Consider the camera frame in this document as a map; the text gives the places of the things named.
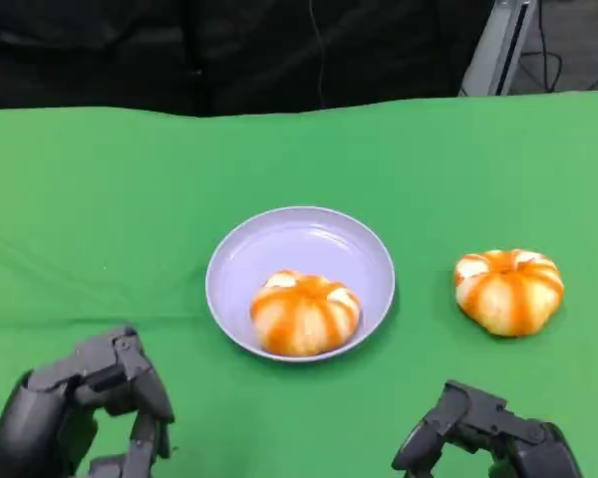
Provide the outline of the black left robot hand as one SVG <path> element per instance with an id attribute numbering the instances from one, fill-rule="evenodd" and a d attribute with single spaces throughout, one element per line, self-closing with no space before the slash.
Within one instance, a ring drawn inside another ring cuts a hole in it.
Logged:
<path id="1" fill-rule="evenodd" d="M 0 477 L 77 476 L 100 409 L 135 421 L 127 451 L 93 459 L 89 476 L 150 477 L 170 458 L 173 409 L 132 326 L 92 336 L 16 381 L 0 415 Z"/>

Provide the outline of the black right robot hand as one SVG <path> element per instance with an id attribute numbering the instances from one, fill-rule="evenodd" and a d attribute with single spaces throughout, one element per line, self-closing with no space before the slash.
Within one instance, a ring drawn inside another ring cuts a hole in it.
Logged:
<path id="1" fill-rule="evenodd" d="M 469 454 L 489 453 L 489 477 L 582 475 L 556 424 L 519 417 L 506 408 L 505 399 L 455 380 L 446 381 L 437 404 L 399 448 L 392 468 L 406 477 L 431 477 L 447 444 Z"/>

